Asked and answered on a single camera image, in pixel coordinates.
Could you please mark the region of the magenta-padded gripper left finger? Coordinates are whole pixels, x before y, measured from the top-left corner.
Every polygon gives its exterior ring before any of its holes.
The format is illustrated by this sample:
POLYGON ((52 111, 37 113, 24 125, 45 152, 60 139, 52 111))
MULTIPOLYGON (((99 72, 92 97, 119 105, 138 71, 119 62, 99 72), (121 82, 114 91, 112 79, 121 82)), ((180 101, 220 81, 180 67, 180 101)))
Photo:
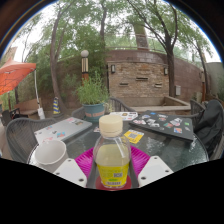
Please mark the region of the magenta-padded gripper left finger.
POLYGON ((54 174, 80 187, 93 189, 97 176, 93 149, 88 149, 75 159, 66 159, 54 174))

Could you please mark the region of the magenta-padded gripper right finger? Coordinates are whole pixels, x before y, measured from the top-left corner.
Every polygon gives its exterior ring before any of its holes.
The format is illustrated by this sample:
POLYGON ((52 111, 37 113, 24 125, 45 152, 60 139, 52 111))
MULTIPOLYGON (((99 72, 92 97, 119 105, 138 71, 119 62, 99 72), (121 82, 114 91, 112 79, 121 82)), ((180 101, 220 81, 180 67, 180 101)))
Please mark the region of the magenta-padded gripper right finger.
POLYGON ((143 187, 172 173, 172 169, 159 156, 149 156, 131 147, 130 178, 133 188, 143 187))

